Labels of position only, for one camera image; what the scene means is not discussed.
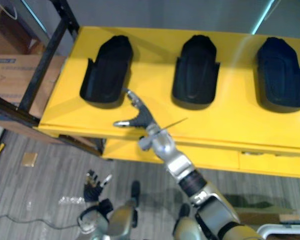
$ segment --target gray carpet floor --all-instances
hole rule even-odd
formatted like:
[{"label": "gray carpet floor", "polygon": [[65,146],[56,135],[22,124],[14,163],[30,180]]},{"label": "gray carpet floor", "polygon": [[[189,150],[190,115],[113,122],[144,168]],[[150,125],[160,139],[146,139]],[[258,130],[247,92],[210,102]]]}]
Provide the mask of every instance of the gray carpet floor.
[{"label": "gray carpet floor", "polygon": [[[45,219],[55,226],[76,224],[85,209],[82,202],[59,201],[63,196],[83,195],[85,174],[95,170],[101,179],[112,173],[113,179],[102,197],[118,207],[129,198],[133,180],[141,183],[138,228],[132,239],[171,239],[171,233],[186,196],[161,164],[123,160],[105,161],[72,146],[45,144],[13,132],[7,132],[6,147],[0,155],[0,215],[19,220]],[[34,167],[21,165],[24,152],[38,153]],[[249,204],[266,201],[295,209],[300,215],[300,179],[200,170],[226,195],[240,195]],[[55,230],[41,222],[16,224],[0,219],[0,240],[74,240],[77,227]]]}]

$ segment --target electrical cord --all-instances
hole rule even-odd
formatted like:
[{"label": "electrical cord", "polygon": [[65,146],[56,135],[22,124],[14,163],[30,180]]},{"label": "electrical cord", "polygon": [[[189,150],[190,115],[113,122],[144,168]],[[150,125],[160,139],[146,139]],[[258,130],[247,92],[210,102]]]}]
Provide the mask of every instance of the electrical cord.
[{"label": "electrical cord", "polygon": [[0,215],[0,219],[2,219],[2,218],[7,218],[7,219],[9,219],[10,221],[12,221],[16,224],[31,224],[31,223],[34,223],[34,222],[42,222],[42,223],[46,224],[48,227],[50,227],[52,229],[55,229],[55,230],[64,230],[64,229],[71,229],[71,228],[74,228],[74,227],[78,227],[78,224],[59,227],[59,226],[55,226],[54,224],[52,224],[52,223],[50,223],[50,222],[48,222],[44,219],[41,219],[41,218],[37,218],[37,219],[33,219],[33,220],[27,220],[27,221],[21,221],[21,220],[17,220],[15,218],[9,216],[8,214]]}]

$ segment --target black metal frame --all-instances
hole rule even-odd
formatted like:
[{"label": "black metal frame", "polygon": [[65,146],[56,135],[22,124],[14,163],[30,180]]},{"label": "black metal frame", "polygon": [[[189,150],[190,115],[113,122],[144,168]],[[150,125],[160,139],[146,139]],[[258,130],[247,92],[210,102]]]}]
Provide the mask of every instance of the black metal frame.
[{"label": "black metal frame", "polygon": [[[50,1],[54,5],[56,11],[59,13],[61,20],[56,30],[54,31],[38,66],[34,71],[32,79],[22,97],[19,107],[0,97],[0,114],[29,128],[37,127],[39,125],[40,119],[31,115],[29,113],[29,110],[34,102],[42,80],[47,72],[49,64],[57,50],[57,47],[60,44],[62,37],[68,29],[74,41],[79,31],[79,24],[70,9],[67,0]],[[70,144],[74,147],[97,156],[102,155],[104,150],[103,144],[98,144],[96,148],[91,147],[68,135],[60,135],[58,139],[66,144]]]}]

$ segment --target black plastic tray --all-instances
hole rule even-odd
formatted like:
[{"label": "black plastic tray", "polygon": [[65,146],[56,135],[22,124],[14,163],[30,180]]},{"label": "black plastic tray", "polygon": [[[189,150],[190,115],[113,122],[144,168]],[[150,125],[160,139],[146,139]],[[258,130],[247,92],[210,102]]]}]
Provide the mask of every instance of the black plastic tray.
[{"label": "black plastic tray", "polygon": [[279,113],[300,110],[300,69],[295,50],[269,37],[257,54],[257,87],[262,107]]},{"label": "black plastic tray", "polygon": [[207,36],[194,35],[183,45],[174,74],[174,103],[187,109],[203,109],[213,102],[219,71],[216,55],[217,49]]},{"label": "black plastic tray", "polygon": [[114,108],[124,99],[133,50],[126,36],[114,36],[99,49],[95,62],[88,59],[80,97],[99,108]]}]

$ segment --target white wire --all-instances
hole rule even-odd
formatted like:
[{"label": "white wire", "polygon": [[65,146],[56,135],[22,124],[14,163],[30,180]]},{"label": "white wire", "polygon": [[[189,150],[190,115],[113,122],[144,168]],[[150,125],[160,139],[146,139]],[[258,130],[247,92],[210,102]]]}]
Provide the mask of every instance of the white wire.
[{"label": "white wire", "polygon": [[1,4],[0,4],[0,8],[2,9],[2,11],[5,12],[5,14],[7,14],[13,20],[18,19],[18,13],[17,13],[17,10],[16,10],[15,6],[13,6],[14,16],[12,16],[7,10],[5,10],[5,8]]}]

